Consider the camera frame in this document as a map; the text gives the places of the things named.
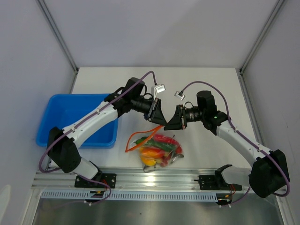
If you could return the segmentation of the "green chili pepper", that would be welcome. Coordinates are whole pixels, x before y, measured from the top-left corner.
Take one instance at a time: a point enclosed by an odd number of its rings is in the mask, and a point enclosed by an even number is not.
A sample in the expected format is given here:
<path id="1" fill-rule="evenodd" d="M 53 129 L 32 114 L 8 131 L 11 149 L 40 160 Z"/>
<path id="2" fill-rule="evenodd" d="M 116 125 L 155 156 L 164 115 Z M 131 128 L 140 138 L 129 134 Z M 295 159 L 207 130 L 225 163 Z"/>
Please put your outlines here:
<path id="1" fill-rule="evenodd" d="M 140 138 L 140 139 L 138 139 L 138 140 L 136 140 L 135 141 L 135 144 L 136 145 L 139 145 L 139 144 L 141 144 L 144 140 L 146 140 L 147 139 L 147 137 L 145 136 L 145 137 L 142 137 L 142 138 Z M 145 142 L 144 144 L 142 144 L 142 145 L 149 145 L 149 146 L 152 146 L 154 144 L 154 140 L 151 138 L 151 139 L 149 139 L 147 142 Z"/>

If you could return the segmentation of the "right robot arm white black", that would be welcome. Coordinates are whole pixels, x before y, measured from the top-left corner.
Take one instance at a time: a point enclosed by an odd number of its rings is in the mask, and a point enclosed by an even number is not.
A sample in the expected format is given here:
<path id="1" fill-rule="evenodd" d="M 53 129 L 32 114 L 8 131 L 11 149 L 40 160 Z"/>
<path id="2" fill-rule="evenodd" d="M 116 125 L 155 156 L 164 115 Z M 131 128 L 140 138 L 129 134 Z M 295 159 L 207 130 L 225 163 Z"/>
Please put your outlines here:
<path id="1" fill-rule="evenodd" d="M 219 189 L 225 189 L 230 184 L 246 186 L 261 198 L 271 194 L 288 196 L 290 180 L 284 153 L 272 151 L 242 134 L 233 125 L 228 113 L 217 110 L 210 91 L 200 91 L 196 98 L 197 106 L 185 109 L 183 105 L 177 105 L 164 130 L 184 130 L 188 123 L 201 121 L 207 130 L 229 143 L 250 165 L 249 169 L 233 165 L 218 168 L 215 171 L 215 186 Z"/>

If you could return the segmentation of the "clear zip bag orange zipper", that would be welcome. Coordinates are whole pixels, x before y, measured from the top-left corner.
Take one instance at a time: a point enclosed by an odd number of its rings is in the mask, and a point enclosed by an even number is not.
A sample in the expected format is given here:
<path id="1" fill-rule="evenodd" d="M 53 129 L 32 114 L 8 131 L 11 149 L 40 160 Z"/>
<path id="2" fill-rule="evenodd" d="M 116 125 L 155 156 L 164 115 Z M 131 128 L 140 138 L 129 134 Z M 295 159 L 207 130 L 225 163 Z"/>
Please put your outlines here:
<path id="1" fill-rule="evenodd" d="M 163 128 L 159 125 L 148 131 L 135 132 L 127 141 L 125 152 L 136 152 L 145 173 L 166 168 L 184 158 L 182 145 L 173 133 Z"/>

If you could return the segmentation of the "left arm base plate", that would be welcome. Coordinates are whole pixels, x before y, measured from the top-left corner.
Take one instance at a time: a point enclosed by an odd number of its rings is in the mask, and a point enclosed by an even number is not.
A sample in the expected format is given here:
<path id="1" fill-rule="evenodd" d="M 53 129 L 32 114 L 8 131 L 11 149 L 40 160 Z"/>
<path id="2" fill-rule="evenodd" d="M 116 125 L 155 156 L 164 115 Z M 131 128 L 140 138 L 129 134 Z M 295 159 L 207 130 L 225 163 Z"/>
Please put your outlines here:
<path id="1" fill-rule="evenodd" d="M 115 173 L 97 174 L 93 180 L 105 183 L 110 188 L 114 189 L 116 185 L 117 174 Z M 75 188 L 106 188 L 106 186 L 99 183 L 87 181 L 82 177 L 77 176 L 75 179 Z"/>

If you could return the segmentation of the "green cucumber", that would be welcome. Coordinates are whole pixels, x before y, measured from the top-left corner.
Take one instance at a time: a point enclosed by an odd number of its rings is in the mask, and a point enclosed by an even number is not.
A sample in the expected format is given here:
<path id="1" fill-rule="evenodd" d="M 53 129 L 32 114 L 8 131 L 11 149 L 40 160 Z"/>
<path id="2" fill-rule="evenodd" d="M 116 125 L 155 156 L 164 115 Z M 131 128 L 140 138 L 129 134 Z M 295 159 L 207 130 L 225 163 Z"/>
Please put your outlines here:
<path id="1" fill-rule="evenodd" d="M 175 149 L 175 145 L 167 144 L 167 143 L 163 143 L 163 142 L 156 142 L 154 140 L 147 141 L 145 143 L 145 145 L 159 148 L 159 149 L 162 149 L 167 152 L 173 151 Z"/>

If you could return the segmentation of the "yellow mango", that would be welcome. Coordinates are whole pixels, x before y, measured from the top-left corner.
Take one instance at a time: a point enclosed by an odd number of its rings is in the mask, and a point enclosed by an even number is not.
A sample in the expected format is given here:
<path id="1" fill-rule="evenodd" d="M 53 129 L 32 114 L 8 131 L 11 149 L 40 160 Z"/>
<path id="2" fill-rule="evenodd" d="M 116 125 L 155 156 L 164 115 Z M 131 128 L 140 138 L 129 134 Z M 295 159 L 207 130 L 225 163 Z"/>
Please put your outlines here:
<path id="1" fill-rule="evenodd" d="M 157 163 L 155 159 L 149 157 L 140 156 L 140 159 L 146 166 L 154 166 Z"/>

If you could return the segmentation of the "grey toy fish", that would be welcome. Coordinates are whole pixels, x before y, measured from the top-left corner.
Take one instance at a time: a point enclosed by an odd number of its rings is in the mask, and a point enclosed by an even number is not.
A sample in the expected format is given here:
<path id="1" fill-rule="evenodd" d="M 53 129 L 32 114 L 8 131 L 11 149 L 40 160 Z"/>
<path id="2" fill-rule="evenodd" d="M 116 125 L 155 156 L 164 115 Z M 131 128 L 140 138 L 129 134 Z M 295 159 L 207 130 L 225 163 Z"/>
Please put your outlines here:
<path id="1" fill-rule="evenodd" d="M 143 163 L 143 171 L 145 173 L 156 171 L 158 169 L 161 169 L 161 168 L 164 168 L 164 167 L 167 167 L 167 166 L 173 164 L 174 162 L 176 162 L 177 160 L 179 160 L 181 158 L 184 158 L 184 155 L 177 154 L 177 153 L 171 154 L 171 155 L 168 155 L 168 156 L 162 157 L 162 158 L 156 158 L 155 160 L 157 163 L 154 166 L 146 166 Z"/>

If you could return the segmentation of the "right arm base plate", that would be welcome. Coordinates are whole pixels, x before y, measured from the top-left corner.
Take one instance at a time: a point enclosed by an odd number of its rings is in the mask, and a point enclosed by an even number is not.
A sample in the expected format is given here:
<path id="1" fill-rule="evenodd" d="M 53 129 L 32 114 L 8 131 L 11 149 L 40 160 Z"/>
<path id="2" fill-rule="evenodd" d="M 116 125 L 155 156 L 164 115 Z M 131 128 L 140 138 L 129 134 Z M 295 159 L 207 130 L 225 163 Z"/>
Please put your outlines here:
<path id="1" fill-rule="evenodd" d="M 223 190 L 223 191 L 241 191 L 242 186 L 238 184 L 228 184 L 222 178 L 215 175 L 199 175 L 198 182 L 201 190 Z"/>

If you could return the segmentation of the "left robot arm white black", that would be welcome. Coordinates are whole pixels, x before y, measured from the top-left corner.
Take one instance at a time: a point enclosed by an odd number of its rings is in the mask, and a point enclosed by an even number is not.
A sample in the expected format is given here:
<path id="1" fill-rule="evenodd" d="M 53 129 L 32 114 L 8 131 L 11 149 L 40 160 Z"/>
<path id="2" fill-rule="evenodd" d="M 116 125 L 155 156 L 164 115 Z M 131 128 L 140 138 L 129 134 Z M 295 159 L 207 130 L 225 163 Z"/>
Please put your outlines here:
<path id="1" fill-rule="evenodd" d="M 75 123 L 62 129 L 53 127 L 48 135 L 48 157 L 64 173 L 81 175 L 90 187 L 98 187 L 102 181 L 98 167 L 82 158 L 78 151 L 90 136 L 131 110 L 142 113 L 149 122 L 166 125 L 161 99 L 157 98 L 157 94 L 165 91 L 165 86 L 155 83 L 151 87 L 150 98 L 142 94 L 145 87 L 142 80 L 132 77 L 124 87 L 109 94 L 94 110 Z"/>

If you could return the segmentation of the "red chili pepper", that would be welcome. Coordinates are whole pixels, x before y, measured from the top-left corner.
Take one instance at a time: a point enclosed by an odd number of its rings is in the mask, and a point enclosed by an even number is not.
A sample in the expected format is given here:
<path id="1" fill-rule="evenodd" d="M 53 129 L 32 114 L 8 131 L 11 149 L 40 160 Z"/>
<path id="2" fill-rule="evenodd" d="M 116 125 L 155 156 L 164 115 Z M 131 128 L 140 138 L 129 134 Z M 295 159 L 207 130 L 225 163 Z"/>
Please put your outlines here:
<path id="1" fill-rule="evenodd" d="M 172 144 L 172 145 L 174 145 L 176 147 L 176 153 L 177 154 L 181 154 L 182 153 L 181 145 L 179 144 L 179 142 L 177 140 L 175 140 L 172 137 L 164 136 L 164 135 L 161 135 L 161 134 L 155 134 L 153 136 L 153 139 L 155 141 L 157 141 L 157 142 L 160 142 L 160 143 L 166 143 L 169 146 Z"/>

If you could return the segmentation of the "red orange mango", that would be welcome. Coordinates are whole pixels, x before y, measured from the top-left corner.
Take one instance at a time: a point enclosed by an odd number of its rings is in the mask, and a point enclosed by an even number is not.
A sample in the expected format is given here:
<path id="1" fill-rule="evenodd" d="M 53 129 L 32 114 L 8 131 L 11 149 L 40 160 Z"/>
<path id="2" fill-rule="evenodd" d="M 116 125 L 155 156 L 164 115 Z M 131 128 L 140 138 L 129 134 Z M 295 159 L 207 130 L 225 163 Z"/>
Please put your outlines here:
<path id="1" fill-rule="evenodd" d="M 139 150 L 140 155 L 147 158 L 162 158 L 165 155 L 165 151 L 158 148 L 144 147 Z"/>

